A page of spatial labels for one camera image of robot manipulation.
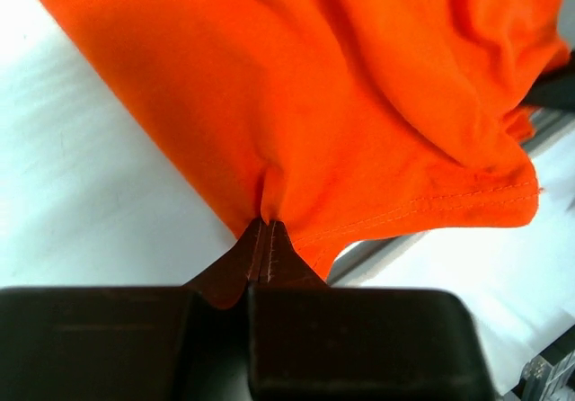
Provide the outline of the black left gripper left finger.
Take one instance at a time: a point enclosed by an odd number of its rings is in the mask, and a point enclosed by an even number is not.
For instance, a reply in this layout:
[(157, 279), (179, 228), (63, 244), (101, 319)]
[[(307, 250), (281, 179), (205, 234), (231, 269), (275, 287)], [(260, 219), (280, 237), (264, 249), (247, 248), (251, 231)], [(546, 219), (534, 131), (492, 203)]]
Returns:
[(245, 296), (263, 224), (182, 286), (1, 292), (4, 400), (248, 400)]

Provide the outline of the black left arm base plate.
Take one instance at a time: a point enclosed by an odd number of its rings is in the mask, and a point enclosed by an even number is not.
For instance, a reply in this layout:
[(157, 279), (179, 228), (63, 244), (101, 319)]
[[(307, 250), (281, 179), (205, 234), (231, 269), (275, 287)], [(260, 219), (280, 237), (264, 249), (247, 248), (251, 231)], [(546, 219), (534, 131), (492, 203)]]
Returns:
[(574, 360), (572, 326), (523, 368), (518, 384), (499, 400), (573, 400)]

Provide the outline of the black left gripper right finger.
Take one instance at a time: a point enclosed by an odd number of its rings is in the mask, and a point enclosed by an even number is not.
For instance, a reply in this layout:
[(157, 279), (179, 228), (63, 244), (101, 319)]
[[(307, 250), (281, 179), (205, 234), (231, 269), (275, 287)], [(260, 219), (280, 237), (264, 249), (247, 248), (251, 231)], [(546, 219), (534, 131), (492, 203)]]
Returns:
[(249, 386), (256, 400), (491, 400), (473, 318), (444, 290), (336, 288), (285, 226), (248, 226)]

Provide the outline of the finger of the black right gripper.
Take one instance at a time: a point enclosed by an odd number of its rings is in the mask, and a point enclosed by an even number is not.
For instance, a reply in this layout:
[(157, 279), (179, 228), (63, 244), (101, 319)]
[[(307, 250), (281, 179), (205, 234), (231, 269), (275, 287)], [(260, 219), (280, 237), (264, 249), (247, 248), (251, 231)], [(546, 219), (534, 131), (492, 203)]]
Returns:
[(569, 61), (550, 73), (539, 76), (523, 98), (525, 106), (558, 111), (574, 111), (574, 51)]

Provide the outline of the orange t shirt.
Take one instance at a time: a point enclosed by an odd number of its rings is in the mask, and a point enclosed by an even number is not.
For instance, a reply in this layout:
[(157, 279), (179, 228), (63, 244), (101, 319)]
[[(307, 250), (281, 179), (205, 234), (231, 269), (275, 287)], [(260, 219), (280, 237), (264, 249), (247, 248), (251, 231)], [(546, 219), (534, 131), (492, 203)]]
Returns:
[(535, 80), (562, 0), (40, 0), (236, 235), (282, 221), (326, 276), (346, 245), (536, 179)]

